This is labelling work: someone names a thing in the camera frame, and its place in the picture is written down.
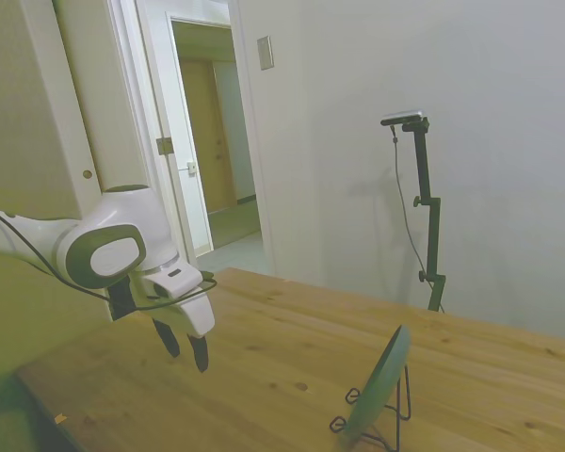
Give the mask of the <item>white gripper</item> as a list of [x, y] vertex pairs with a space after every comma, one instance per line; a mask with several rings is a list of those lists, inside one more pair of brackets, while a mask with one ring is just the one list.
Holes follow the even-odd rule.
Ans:
[[200, 271], [188, 263], [175, 263], [152, 274], [142, 275], [144, 311], [154, 318], [155, 330], [172, 358], [180, 355], [173, 329], [188, 334], [195, 365], [203, 373], [209, 367], [209, 351], [204, 336], [215, 326], [207, 294], [201, 288]]

